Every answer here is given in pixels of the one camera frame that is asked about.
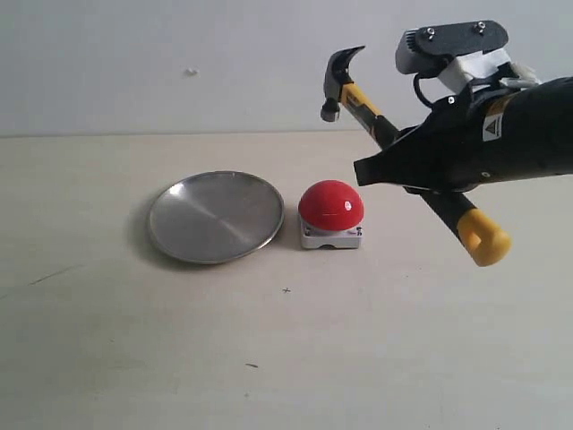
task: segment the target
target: white wall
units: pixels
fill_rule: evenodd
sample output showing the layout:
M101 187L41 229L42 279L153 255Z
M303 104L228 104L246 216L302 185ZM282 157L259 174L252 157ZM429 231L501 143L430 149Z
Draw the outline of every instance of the white wall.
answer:
M329 55L399 125L425 113L394 69L403 30L494 19L542 79L569 73L564 0L3 0L0 134L317 130ZM198 68L199 77L184 69ZM346 115L338 125L355 128Z

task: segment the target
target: hammer head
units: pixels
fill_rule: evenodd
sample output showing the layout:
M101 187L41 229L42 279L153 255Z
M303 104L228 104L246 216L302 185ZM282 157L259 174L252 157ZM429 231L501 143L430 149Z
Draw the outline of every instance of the hammer head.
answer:
M329 60L324 74L324 97L326 102L322 105L321 118L327 122L334 122L340 114L340 94L342 86L352 83L348 74L348 66L352 58L365 47L351 47L335 52Z

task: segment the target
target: warning label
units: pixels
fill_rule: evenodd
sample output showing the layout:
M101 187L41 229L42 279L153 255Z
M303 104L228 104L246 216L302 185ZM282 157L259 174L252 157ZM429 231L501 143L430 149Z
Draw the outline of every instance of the warning label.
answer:
M484 142L496 141L501 137L501 127L505 108L515 94L502 97L492 103L483 120L482 137Z

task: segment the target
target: screw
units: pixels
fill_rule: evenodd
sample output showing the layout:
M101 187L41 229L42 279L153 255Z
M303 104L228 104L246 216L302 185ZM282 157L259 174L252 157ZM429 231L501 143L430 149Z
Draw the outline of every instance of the screw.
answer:
M476 25L475 25L475 31L477 31L480 34L483 34L483 31L485 30L485 22L483 21L479 21Z
M434 35L436 34L436 30L433 27L428 27L425 33L428 40L432 40Z

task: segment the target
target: plate rim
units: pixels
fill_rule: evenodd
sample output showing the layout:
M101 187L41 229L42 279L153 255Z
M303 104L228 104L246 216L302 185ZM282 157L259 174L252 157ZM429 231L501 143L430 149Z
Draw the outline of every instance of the plate rim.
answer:
M180 255L175 255L175 254L169 252L157 240L157 238L156 238L156 236L153 233L153 230L151 228L151 213L153 212L154 208L158 204L158 201L166 193L168 193L168 191L171 189L171 187L173 187L177 184L181 184L181 183L186 182L186 181L191 181L193 179L197 179L197 178L202 177L202 176L221 175L221 174L224 174L224 175L234 174L234 175L248 176L250 178L253 178L253 179L265 184L266 186L268 186L270 188L270 190L278 197L278 203L279 203L279 207L280 207L280 217L279 217L279 220L277 222L277 225L273 228L272 233L269 235L269 237L267 237L265 240L263 240L260 244L255 246L253 249L250 249L249 251L246 251L246 252L241 253L241 254L234 255L231 258L226 258L224 260L194 260L194 259L190 259L190 258L184 258ZM256 175L253 175L251 173L246 173L246 172L243 172L240 170L213 170L210 172L202 172L202 173L198 173L196 175L191 175L191 176L185 177L183 179L180 179L179 181L174 182L173 184L171 184L170 186L165 188L163 191L161 191L158 194L158 196L153 200L153 203L150 205L150 208L148 210L148 215L146 218L146 230L147 230L148 237L150 238L152 244L163 254L165 254L171 258L174 258L180 262L189 262L192 264L201 264L201 265L214 265L214 264L222 264L224 262L232 262L234 260L238 260L239 258L243 258L246 255L252 254L255 251L262 249L264 246L268 245L272 239L275 238L275 236L277 235L279 230L282 228L284 222L285 222L285 201L283 199L283 196L278 192L278 189L273 184L271 184L269 181L261 178L260 176L256 176Z

